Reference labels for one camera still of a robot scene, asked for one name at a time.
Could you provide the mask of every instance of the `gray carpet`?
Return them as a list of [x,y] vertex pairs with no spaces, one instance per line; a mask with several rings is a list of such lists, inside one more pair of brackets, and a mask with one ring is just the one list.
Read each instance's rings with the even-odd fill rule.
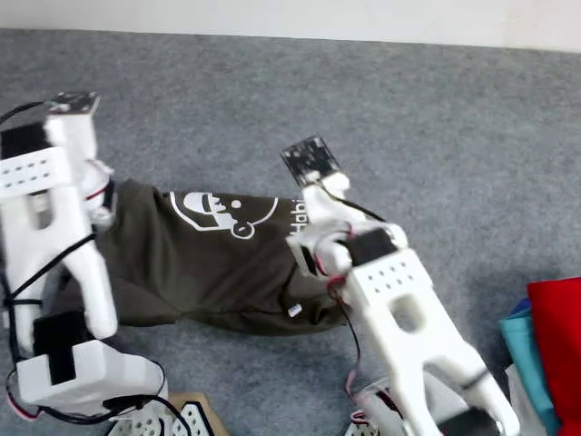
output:
[[[320,133],[350,198],[401,224],[497,376],[497,320],[526,285],[579,273],[581,56],[219,36],[0,31],[0,108],[94,89],[102,158],[162,188],[298,193],[278,152]],[[233,435],[339,435],[349,331],[294,338],[193,322],[123,328]],[[0,344],[0,373],[8,371]],[[364,348],[363,381],[381,374]],[[2,434],[87,434],[3,406]],[[99,434],[92,429],[92,434]]]

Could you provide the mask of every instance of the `folded fabric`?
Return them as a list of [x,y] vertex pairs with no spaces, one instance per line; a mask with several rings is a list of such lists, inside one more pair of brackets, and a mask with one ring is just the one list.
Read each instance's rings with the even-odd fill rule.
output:
[[528,309],[529,307],[530,307],[530,299],[523,298],[520,302],[518,302],[518,304],[510,312],[510,314],[514,315],[515,313],[523,312],[525,309]]
[[581,278],[528,285],[547,384],[563,427],[581,435]]
[[520,433],[526,436],[547,436],[547,429],[538,418],[530,403],[523,383],[518,376],[517,366],[513,363],[505,369],[510,390],[510,404],[520,421]]
[[[303,202],[166,193],[132,180],[118,194],[113,227],[99,235],[97,245],[121,323],[190,318],[238,332],[284,335],[344,322],[324,284],[300,274],[286,244],[290,233],[307,224]],[[71,283],[57,296],[54,312],[81,305]]]
[[533,332],[531,309],[525,309],[501,320],[500,331],[538,418],[547,429],[547,434],[557,435],[560,424],[548,393]]

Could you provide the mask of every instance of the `teal cloth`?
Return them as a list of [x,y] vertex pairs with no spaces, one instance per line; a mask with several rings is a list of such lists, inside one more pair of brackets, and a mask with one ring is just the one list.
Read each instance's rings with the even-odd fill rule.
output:
[[547,433],[555,436],[560,423],[555,414],[555,407],[551,401],[541,365],[531,309],[527,308],[501,320],[500,331],[538,418],[547,429]]

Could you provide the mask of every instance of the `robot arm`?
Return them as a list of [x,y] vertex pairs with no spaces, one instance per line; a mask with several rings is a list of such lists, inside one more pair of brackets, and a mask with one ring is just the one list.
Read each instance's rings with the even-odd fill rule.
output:
[[[60,94],[44,124],[2,133],[0,214],[5,274],[12,290],[56,255],[90,236],[89,217],[106,221],[102,215],[110,171],[96,160],[93,113],[97,103],[94,93]],[[109,278],[94,242],[78,247],[63,262],[81,284],[93,335],[102,339],[115,334],[117,318]],[[40,300],[44,282],[45,275],[15,299]],[[15,306],[18,342],[27,352],[33,350],[33,322],[38,316],[38,305]]]
[[[338,297],[369,331],[408,434],[441,434],[428,409],[423,376],[424,365],[434,363],[463,389],[468,404],[498,424],[487,434],[518,435],[516,414],[478,352],[450,320],[403,230],[371,221],[343,200],[349,180],[319,137],[293,145],[282,158],[302,188],[310,218],[310,225],[290,236],[288,244],[305,275],[341,283]],[[402,328],[395,311],[404,311],[413,327]],[[389,434],[381,426],[382,416],[367,412]]]
[[[3,285],[20,396],[74,423],[114,418],[135,396],[167,396],[160,365],[100,341],[117,317],[92,228],[109,225],[114,208],[112,171],[96,158],[98,100],[61,93],[43,123],[1,133]],[[80,283],[84,312],[41,316],[46,272],[59,262]]]

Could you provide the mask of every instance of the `red cloth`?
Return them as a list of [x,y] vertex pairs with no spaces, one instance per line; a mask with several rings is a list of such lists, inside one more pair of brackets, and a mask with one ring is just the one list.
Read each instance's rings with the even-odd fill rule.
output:
[[530,283],[528,297],[558,434],[581,436],[581,278]]

